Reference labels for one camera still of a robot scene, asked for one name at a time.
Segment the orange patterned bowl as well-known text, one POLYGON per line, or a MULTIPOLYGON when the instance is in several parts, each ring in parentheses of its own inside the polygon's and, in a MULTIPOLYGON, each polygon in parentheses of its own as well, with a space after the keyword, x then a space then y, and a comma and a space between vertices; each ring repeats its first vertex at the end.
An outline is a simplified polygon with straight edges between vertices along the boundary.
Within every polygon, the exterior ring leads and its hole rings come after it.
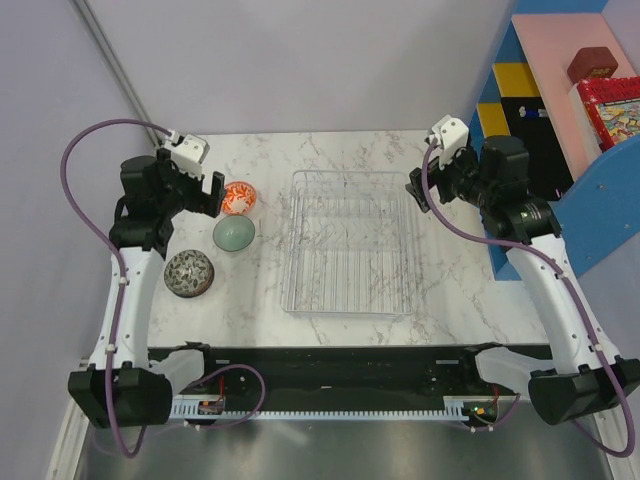
POLYGON ((226 215, 246 215, 256 205, 258 192, 248 182, 233 181, 225 185, 222 211, 226 215))

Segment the green glass bowl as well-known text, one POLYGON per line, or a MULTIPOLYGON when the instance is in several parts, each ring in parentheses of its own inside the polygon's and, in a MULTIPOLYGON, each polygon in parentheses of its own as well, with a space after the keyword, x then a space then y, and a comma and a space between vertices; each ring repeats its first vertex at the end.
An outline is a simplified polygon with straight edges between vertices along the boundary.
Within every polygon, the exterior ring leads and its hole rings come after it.
POLYGON ((242 215, 227 216, 214 227, 212 238, 214 244, 228 253, 235 253, 247 248, 254 240, 256 228, 252 220, 242 215))

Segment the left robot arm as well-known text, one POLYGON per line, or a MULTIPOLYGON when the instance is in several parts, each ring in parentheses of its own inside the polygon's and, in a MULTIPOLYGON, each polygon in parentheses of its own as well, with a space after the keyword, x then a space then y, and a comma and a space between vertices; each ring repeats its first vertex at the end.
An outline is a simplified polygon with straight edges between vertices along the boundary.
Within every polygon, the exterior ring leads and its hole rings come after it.
POLYGON ((121 165, 124 194, 117 201, 108 241, 112 279, 100 335, 88 366, 70 374, 68 391, 98 428, 161 425, 187 386, 208 393, 219 369, 201 347, 179 347, 151 363, 148 332, 156 284, 163 272, 173 218, 182 211, 219 215, 225 177, 214 172, 211 190, 168 159, 139 156, 121 165))

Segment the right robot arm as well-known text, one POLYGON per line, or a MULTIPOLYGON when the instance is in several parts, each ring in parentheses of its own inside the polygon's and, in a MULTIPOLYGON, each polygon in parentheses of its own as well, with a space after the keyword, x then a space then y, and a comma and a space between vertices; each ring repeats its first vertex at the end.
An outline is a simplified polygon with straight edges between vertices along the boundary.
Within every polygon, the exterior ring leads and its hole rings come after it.
POLYGON ((579 288, 554 212, 529 191, 522 141, 493 136, 475 151, 465 133, 431 133, 426 143, 407 191, 455 235, 505 251, 551 349, 542 361, 504 346, 479 347, 458 368, 460 386, 477 394, 493 383, 525 395, 549 425, 618 407, 632 429, 628 397, 639 386, 639 362, 621 356, 579 288))

